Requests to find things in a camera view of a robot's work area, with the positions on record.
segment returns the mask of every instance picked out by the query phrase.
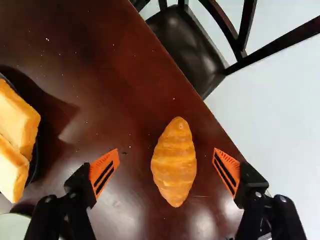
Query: black plate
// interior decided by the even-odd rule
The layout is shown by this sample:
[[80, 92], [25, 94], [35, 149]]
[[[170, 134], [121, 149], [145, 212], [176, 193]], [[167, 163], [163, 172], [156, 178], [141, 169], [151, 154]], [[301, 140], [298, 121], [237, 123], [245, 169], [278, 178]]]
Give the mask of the black plate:
[[[6, 81], [6, 83], [20, 96], [20, 94], [17, 91], [17, 89], [15, 88], [15, 86], [4, 75], [2, 75], [1, 73], [0, 73], [0, 79], [4, 79]], [[33, 180], [36, 179], [38, 166], [39, 166], [38, 136], [39, 136], [39, 128], [38, 128], [38, 133], [37, 133], [37, 136], [36, 136], [36, 139], [35, 139], [35, 144], [33, 146], [32, 159], [30, 161], [28, 178], [26, 179], [24, 187], [26, 187], [28, 184], [32, 183]]]

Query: black chair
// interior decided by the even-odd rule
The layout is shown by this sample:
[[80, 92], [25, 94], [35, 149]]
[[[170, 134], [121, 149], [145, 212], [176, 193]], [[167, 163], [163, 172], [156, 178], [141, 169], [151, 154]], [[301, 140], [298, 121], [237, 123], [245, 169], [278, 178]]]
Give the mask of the black chair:
[[140, 12], [141, 9], [143, 9], [145, 5], [150, 2], [150, 0], [130, 0], [130, 2], [135, 7], [135, 9]]
[[239, 34], [215, 0], [199, 0], [225, 35], [237, 62], [228, 66], [211, 38], [188, 7], [188, 0], [168, 7], [158, 0], [160, 12], [146, 20], [162, 45], [202, 99], [227, 76], [320, 32], [320, 16], [247, 55], [246, 45], [257, 0], [244, 0]]

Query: orange gripper pad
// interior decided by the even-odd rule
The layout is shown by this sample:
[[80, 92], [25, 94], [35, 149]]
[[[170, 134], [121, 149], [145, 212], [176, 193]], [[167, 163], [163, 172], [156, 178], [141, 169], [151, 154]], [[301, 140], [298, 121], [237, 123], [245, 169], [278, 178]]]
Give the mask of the orange gripper pad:
[[235, 198], [240, 182], [240, 162], [225, 152], [214, 148], [212, 164], [217, 170], [225, 187]]
[[90, 164], [89, 179], [94, 191], [95, 199], [99, 197], [119, 164], [118, 149], [106, 153]]

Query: table surface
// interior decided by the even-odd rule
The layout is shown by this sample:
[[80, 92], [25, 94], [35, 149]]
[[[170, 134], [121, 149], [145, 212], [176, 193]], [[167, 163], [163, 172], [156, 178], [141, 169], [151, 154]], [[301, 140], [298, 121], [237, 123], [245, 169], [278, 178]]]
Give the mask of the table surface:
[[[98, 240], [236, 232], [243, 212], [212, 166], [213, 149], [244, 158], [128, 0], [7, 0], [0, 16], [0, 72], [42, 116], [40, 178], [20, 202], [61, 197], [82, 163], [118, 148], [120, 166], [88, 211]], [[162, 198], [150, 170], [176, 116], [190, 125], [197, 158], [179, 208]], [[1, 195], [0, 213], [12, 207]]]

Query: bread slice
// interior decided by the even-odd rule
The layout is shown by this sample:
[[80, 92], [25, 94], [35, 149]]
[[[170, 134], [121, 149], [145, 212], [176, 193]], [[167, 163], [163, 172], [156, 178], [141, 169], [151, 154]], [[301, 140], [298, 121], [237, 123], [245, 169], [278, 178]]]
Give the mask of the bread slice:
[[23, 195], [29, 161], [0, 135], [0, 192], [12, 203]]
[[0, 78], [0, 134], [29, 161], [40, 119], [39, 113]]

